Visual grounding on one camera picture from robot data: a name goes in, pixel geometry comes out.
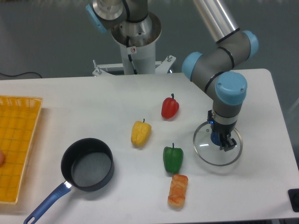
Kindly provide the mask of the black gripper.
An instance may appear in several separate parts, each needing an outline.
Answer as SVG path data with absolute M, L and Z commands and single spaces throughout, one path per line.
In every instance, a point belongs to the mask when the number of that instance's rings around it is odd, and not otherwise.
M 207 121 L 212 129 L 211 141 L 225 152 L 234 149 L 237 143 L 231 137 L 231 132 L 235 127 L 236 119 L 224 118 L 214 111 L 208 111 Z

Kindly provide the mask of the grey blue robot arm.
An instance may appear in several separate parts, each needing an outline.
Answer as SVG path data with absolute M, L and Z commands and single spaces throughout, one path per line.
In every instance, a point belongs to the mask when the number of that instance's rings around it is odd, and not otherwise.
M 188 55 L 182 72 L 213 100 L 207 116 L 211 141 L 229 151 L 237 145 L 231 132 L 247 91 L 245 77 L 233 72 L 233 68 L 250 59 L 259 43 L 252 32 L 240 30 L 220 0 L 196 0 L 194 4 L 217 48 L 208 55 Z M 161 34 L 161 22 L 148 10 L 147 1 L 94 0 L 85 9 L 101 33 L 111 31 L 121 49 L 126 75 L 157 73 L 155 44 Z

